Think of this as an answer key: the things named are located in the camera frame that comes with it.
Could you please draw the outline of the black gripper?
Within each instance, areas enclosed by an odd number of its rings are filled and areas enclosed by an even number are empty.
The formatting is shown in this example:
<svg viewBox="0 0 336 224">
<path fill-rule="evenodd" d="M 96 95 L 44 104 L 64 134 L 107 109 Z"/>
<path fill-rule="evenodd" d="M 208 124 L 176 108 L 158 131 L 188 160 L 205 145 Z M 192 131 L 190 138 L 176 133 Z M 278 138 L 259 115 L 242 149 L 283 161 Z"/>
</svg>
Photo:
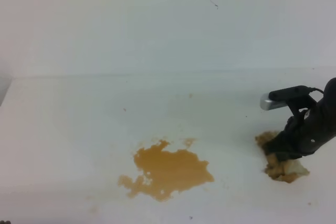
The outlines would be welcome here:
<svg viewBox="0 0 336 224">
<path fill-rule="evenodd" d="M 312 155 L 335 137 L 335 78 L 323 91 L 323 98 L 311 109 L 292 116 L 285 129 L 265 144 L 265 154 L 278 153 L 278 161 Z"/>
</svg>

